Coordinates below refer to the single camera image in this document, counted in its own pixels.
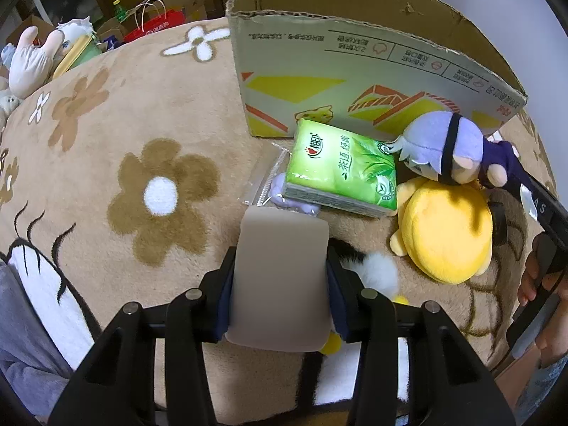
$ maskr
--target black elastic band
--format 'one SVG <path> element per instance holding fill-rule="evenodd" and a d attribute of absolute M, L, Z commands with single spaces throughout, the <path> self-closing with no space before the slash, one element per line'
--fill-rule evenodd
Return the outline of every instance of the black elastic band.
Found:
<path fill-rule="evenodd" d="M 450 119 L 448 126 L 448 134 L 446 135 L 446 142 L 444 142 L 444 149 L 442 150 L 442 174 L 439 176 L 438 181 L 448 186 L 457 186 L 458 183 L 452 179 L 452 160 L 454 155 L 455 141 L 458 138 L 459 119 L 462 116 L 454 112 Z"/>

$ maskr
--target green plastic bottle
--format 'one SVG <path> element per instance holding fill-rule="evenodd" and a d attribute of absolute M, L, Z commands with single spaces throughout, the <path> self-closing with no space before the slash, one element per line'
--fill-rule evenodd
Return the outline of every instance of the green plastic bottle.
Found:
<path fill-rule="evenodd" d="M 118 22 L 122 22 L 123 20 L 126 19 L 126 11 L 120 5 L 120 0 L 114 1 L 113 5 L 114 5 L 114 15 L 116 19 L 118 20 Z"/>

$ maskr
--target yellow plush toy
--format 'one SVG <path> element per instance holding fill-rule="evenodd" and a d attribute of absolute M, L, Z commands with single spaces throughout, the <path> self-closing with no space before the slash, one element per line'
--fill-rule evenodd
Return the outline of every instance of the yellow plush toy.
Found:
<path fill-rule="evenodd" d="M 425 274 L 462 283 L 491 261 L 492 218 L 484 194 L 472 185 L 444 186 L 415 177 L 397 186 L 398 225 L 390 246 L 408 254 Z"/>

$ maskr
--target beige fleece blanket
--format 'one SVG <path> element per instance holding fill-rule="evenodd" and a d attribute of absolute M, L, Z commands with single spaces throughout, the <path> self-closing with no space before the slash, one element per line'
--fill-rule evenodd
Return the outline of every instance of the beige fleece blanket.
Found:
<path fill-rule="evenodd" d="M 172 28 L 92 59 L 39 89 L 8 121 L 0 147 L 0 250 L 72 367 L 124 303 L 171 301 L 198 286 L 237 243 L 246 208 L 238 197 L 270 143 L 246 129 L 228 30 L 189 49 L 186 34 L 197 25 L 211 34 L 227 22 Z M 553 190 L 530 118 L 522 113 L 502 132 L 526 169 Z M 408 258 L 394 258 L 402 294 L 415 306 L 441 303 L 488 364 L 503 353 L 538 230 L 507 194 L 492 197 L 506 204 L 509 237 L 481 277 L 435 283 Z M 320 216 L 333 237 L 364 253 L 391 254 L 396 219 L 331 209 Z M 155 372 L 163 403 L 161 350 Z M 344 411 L 345 402 L 330 404 L 353 392 L 357 353 L 347 346 L 323 357 L 223 342 L 205 345 L 204 354 L 217 418 L 226 424 Z M 322 415 L 328 424 L 344 421 L 344 413 Z"/>

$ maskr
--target white oval flower center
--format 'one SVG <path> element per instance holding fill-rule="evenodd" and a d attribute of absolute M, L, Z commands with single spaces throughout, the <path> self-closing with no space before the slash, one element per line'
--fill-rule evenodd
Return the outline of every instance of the white oval flower center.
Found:
<path fill-rule="evenodd" d="M 144 189 L 144 204 L 154 216 L 167 216 L 177 206 L 177 187 L 171 179 L 153 177 Z"/>

